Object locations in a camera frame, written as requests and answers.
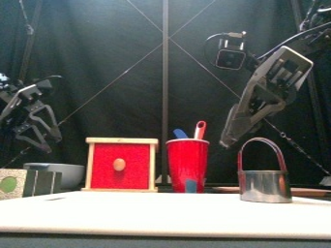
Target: box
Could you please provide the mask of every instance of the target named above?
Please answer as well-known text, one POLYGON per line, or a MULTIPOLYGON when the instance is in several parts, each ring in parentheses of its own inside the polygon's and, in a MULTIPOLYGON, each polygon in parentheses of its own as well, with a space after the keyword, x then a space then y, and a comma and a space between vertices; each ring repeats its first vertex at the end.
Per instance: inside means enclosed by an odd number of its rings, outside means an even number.
POLYGON ((157 139, 86 138, 84 191, 156 192, 157 139))
POLYGON ((58 193, 61 179, 60 172, 0 169, 0 200, 58 193))

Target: black curtain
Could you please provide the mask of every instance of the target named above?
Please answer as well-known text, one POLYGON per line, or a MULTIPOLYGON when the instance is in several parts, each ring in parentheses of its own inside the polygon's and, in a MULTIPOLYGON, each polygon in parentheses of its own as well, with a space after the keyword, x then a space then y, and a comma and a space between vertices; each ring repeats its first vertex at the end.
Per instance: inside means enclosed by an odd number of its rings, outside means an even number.
MULTIPOLYGON (((22 3, 31 19, 35 1, 22 3)), ((204 57, 202 46, 213 34, 245 31, 249 51, 264 54, 296 34, 290 3, 285 0, 169 0, 168 3, 168 138, 173 138, 176 128, 192 137, 196 122, 205 120, 205 139, 210 142, 206 182, 236 183, 236 153, 244 140, 228 150, 220 147, 218 140, 228 110, 238 101, 250 73, 244 69, 216 69, 204 57)), ((1 1, 0 12, 0 73, 17 78, 27 39, 18 1, 1 1)), ((161 140, 161 43, 161 0, 42 1, 25 83, 49 75, 62 77, 53 81, 51 95, 42 99, 55 113, 62 140, 51 143, 50 154, 29 149, 10 167, 18 168, 26 162, 85 165, 86 137, 153 138, 160 144, 165 142, 161 140)), ((320 67, 322 72, 329 72, 325 63, 320 67)), ((329 91, 320 92, 329 101, 329 91)), ((328 112, 325 121, 329 121, 329 103, 322 105, 322 111, 328 112)), ((305 84, 294 104, 268 120, 321 163, 305 84)), ((290 183, 320 181, 324 175, 320 169, 268 125, 253 136, 265 137, 278 145, 290 183)), ((25 146, 11 140, 1 164, 25 146)), ((161 156, 165 154, 158 152, 156 175, 161 173, 161 156)), ((246 169, 276 168, 274 156, 270 156, 262 145, 246 147, 246 169)))

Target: red plastic cup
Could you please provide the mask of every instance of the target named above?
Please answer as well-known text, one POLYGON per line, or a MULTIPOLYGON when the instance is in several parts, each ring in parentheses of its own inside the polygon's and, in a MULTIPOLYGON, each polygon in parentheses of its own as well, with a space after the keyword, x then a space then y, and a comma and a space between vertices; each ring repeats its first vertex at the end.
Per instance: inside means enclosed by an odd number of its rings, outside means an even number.
POLYGON ((202 139, 166 141, 172 188, 176 193, 202 193, 209 142, 202 139))

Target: metal bucket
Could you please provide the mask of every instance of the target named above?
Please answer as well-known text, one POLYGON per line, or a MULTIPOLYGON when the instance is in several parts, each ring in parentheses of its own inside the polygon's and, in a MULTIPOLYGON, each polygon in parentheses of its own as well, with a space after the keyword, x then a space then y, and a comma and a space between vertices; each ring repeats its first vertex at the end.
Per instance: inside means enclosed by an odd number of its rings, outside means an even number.
POLYGON ((237 179, 240 189, 240 199, 248 202, 292 202, 288 172, 284 158, 276 144, 264 138, 252 138, 241 146, 237 153, 237 179), (242 148, 250 141, 261 141, 272 148, 280 170, 242 170, 242 148))

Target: metal handle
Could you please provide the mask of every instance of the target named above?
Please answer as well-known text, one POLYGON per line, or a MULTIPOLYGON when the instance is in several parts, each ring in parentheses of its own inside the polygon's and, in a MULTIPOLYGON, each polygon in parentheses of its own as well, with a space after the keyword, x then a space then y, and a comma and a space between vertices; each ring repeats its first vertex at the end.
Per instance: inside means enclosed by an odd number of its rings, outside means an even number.
POLYGON ((272 148, 272 150, 276 154, 276 159, 277 159, 280 169, 282 171, 286 171, 281 151, 280 151, 278 147, 276 146, 276 144, 269 139, 265 139, 265 138, 252 138, 248 141, 245 141, 245 143, 242 144, 241 149, 237 152, 237 170, 242 171, 242 148, 246 145, 246 143, 250 141, 260 141, 260 142, 264 142, 265 144, 268 144, 268 146, 272 148))

